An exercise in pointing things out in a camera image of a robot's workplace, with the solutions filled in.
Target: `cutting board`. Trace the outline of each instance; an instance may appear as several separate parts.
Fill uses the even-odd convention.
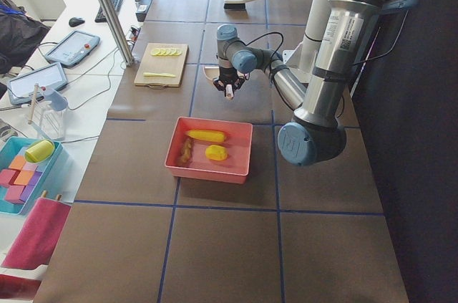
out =
[[[175,48],[178,56],[152,56],[154,49]],[[179,87],[187,56],[187,44],[148,43],[135,76],[136,86]],[[175,77],[144,77],[144,72],[168,73]]]

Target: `label on robot arm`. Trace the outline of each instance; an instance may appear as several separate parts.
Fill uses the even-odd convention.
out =
[[[345,15],[342,11],[332,11],[323,36],[323,42],[334,49],[353,51],[358,41],[364,20]]]

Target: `computer mouse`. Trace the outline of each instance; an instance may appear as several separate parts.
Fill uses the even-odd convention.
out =
[[[76,16],[74,16],[73,18],[71,18],[69,20],[69,26],[70,27],[76,27],[76,26],[81,25],[83,23],[85,23],[85,20],[83,18],[79,18],[79,17],[76,17]]]

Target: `teal basket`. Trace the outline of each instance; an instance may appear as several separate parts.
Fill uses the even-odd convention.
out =
[[[14,157],[23,147],[28,147],[38,140],[33,138],[11,137],[7,140],[5,146],[0,150],[0,170],[8,168]],[[59,142],[54,143],[54,152],[51,157],[46,159],[46,166],[42,176],[35,185],[33,192],[24,204],[13,204],[4,200],[6,188],[0,186],[0,213],[11,215],[24,215],[28,213],[35,201],[47,191],[47,197],[54,198],[62,191],[62,182],[64,174],[67,172],[69,156],[66,150]]]

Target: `white table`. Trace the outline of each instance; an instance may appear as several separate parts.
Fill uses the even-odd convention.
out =
[[[43,39],[44,42],[59,42],[74,29],[78,29],[91,34],[96,34],[101,41],[96,49],[83,60],[80,64],[72,69],[66,69],[69,82],[78,78],[85,73],[94,64],[116,49],[115,40],[109,30],[107,23],[95,23],[94,18],[99,8],[98,0],[74,0],[74,4],[68,6],[62,15],[58,18],[55,25],[49,30],[48,35]],[[124,0],[121,10],[118,14],[122,29],[125,34],[129,33],[130,27],[140,26],[135,16],[135,2],[133,0]],[[71,28],[68,21],[73,16],[79,16],[85,19],[85,23]],[[43,45],[40,47],[43,53],[49,51],[51,47]],[[48,65],[39,51],[31,56],[27,65],[34,69],[39,69]],[[79,80],[67,85],[61,93],[67,98],[69,106],[75,108],[88,98],[96,95],[98,92],[109,87],[108,72],[111,79],[111,88],[109,91],[95,97],[82,107],[75,111],[67,110],[65,115],[66,135],[63,141],[78,140],[81,138],[99,135],[104,125],[107,110],[112,104],[116,90],[124,73],[124,62],[121,54],[116,51],[111,53],[107,58],[102,60],[94,69],[86,73]],[[28,72],[29,69],[23,69],[21,74]],[[0,99],[0,108],[11,106],[9,96],[6,93]],[[25,115],[29,113],[29,108],[0,111],[0,118],[12,125],[14,128],[23,132],[27,137],[36,138],[36,131],[32,126],[27,124]],[[94,150],[97,140],[80,141],[77,143],[65,143],[64,149],[71,158],[71,166],[67,171],[64,184],[62,186],[62,200],[71,203],[78,191],[84,172],[86,171],[89,159]],[[0,213],[0,262],[5,257],[11,243],[19,234],[26,216],[8,215]],[[35,271],[18,271],[4,269],[0,267],[0,274],[9,274],[26,278],[40,279],[46,271],[45,266],[39,267]]]

